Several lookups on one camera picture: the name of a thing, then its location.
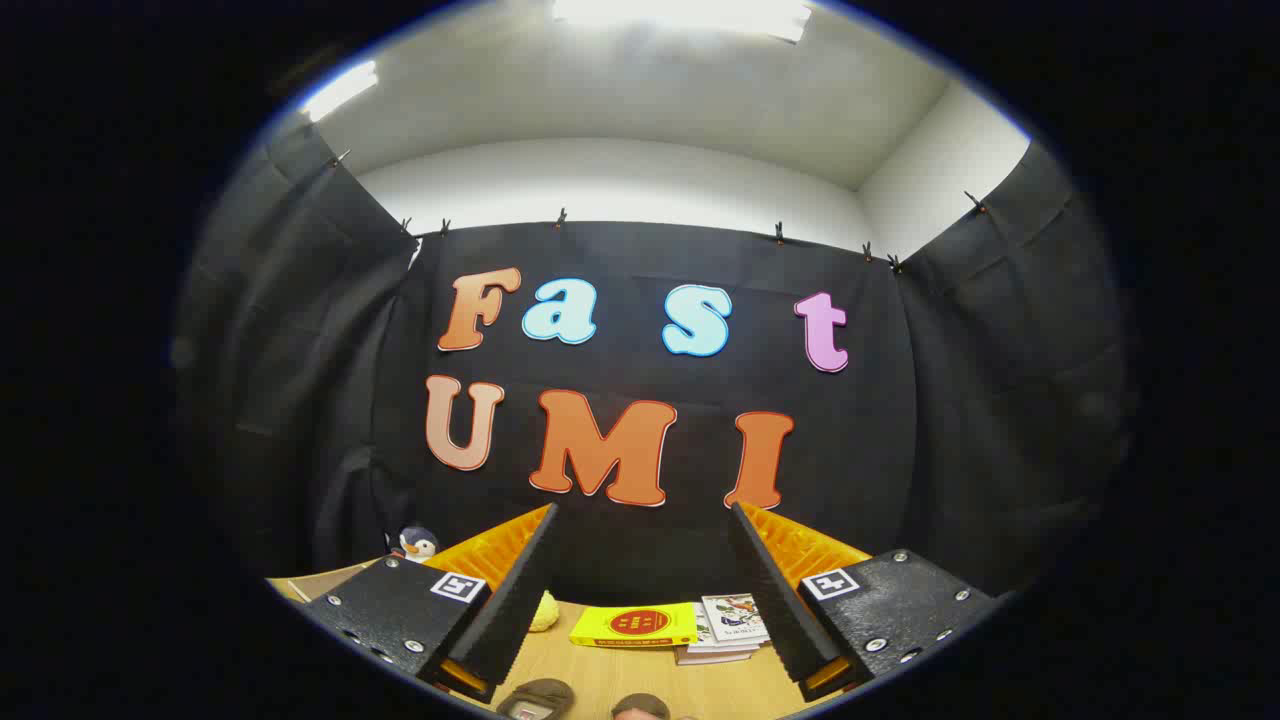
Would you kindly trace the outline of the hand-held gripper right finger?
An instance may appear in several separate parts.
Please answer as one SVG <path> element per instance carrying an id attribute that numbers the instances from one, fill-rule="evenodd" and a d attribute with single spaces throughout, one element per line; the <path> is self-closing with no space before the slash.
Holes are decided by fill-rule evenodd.
<path id="1" fill-rule="evenodd" d="M 806 702 L 899 673 L 998 607 L 913 550 L 869 555 L 750 503 L 731 506 L 728 539 Z"/>

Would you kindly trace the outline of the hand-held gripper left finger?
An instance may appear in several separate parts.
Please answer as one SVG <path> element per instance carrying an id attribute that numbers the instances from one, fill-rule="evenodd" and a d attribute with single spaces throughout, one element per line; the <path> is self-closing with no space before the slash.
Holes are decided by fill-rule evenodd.
<path id="1" fill-rule="evenodd" d="M 489 701 L 524 646 L 558 543 L 559 509 L 548 503 L 425 562 L 375 559 L 300 607 L 406 676 Z"/>

